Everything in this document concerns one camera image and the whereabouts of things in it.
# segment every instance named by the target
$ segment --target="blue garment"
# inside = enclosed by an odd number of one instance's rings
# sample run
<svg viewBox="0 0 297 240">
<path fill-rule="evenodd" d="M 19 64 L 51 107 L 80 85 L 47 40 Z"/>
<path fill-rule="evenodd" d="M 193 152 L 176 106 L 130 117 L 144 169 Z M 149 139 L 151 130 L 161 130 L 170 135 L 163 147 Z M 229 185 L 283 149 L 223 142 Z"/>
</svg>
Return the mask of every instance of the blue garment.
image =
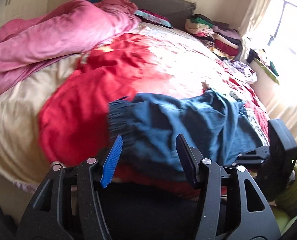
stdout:
<svg viewBox="0 0 297 240">
<path fill-rule="evenodd" d="M 180 100 L 147 93 L 124 99 L 109 104 L 111 138 L 123 137 L 121 161 L 154 178 L 186 180 L 175 147 L 180 133 L 204 157 L 228 167 L 240 152 L 263 145 L 244 102 L 213 90 Z"/>
</svg>

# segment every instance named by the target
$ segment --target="pink blanket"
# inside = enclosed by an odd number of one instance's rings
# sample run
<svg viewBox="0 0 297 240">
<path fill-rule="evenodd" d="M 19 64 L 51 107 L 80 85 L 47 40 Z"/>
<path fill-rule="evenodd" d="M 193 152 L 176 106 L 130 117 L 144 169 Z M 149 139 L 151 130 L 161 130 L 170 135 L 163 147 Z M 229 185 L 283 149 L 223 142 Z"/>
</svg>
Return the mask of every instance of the pink blanket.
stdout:
<svg viewBox="0 0 297 240">
<path fill-rule="evenodd" d="M 135 28 L 136 10 L 128 0 L 71 0 L 43 17 L 8 22 L 0 28 L 0 94 L 66 55 Z"/>
</svg>

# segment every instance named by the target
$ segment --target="purple cloth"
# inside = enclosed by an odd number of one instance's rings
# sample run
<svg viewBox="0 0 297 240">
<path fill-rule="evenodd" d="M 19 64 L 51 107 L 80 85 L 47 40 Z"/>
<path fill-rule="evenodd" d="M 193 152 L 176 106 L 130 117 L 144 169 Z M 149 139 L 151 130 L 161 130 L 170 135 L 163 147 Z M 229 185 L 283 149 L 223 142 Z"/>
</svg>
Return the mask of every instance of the purple cloth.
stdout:
<svg viewBox="0 0 297 240">
<path fill-rule="evenodd" d="M 236 72 L 236 70 L 241 72 L 248 84 L 253 84 L 257 81 L 256 72 L 252 70 L 249 65 L 232 59 L 224 60 L 224 63 L 227 64 L 233 72 Z"/>
<path fill-rule="evenodd" d="M 236 39 L 236 40 L 241 39 L 241 36 L 237 33 L 237 31 L 235 31 L 233 29 L 228 29 L 228 30 L 224 31 L 224 30 L 221 30 L 220 28 L 218 28 L 217 26 L 213 26 L 212 29 L 214 32 L 220 33 L 220 34 L 230 37 L 232 39 Z"/>
</svg>

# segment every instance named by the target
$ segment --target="black clamp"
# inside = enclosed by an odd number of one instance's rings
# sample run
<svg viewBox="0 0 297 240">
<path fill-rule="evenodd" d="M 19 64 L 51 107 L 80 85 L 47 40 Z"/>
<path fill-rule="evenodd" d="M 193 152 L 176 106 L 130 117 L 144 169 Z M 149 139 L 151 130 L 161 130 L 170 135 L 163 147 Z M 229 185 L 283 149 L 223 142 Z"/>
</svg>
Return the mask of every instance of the black clamp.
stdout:
<svg viewBox="0 0 297 240">
<path fill-rule="evenodd" d="M 16 232 L 18 240 L 111 240 L 99 198 L 99 190 L 111 182 L 122 151 L 117 137 L 103 162 L 89 158 L 79 166 L 55 164 L 33 195 Z M 71 188 L 77 187 L 78 215 L 72 215 Z"/>
<path fill-rule="evenodd" d="M 268 202 L 244 166 L 225 168 L 203 158 L 198 149 L 187 145 L 183 135 L 177 137 L 176 149 L 187 181 L 193 188 L 201 189 L 189 239 L 278 240 L 281 237 Z M 218 235 L 222 186 L 227 187 L 225 233 Z"/>
</svg>

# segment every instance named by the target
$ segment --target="window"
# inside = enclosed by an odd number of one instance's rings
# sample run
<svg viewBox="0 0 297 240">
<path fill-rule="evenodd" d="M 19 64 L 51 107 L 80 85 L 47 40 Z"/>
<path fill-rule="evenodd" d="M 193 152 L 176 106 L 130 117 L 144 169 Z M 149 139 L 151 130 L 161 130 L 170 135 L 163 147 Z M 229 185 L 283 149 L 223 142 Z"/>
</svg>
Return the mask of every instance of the window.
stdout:
<svg viewBox="0 0 297 240">
<path fill-rule="evenodd" d="M 271 0 L 251 44 L 265 49 L 280 82 L 297 78 L 297 0 Z"/>
</svg>

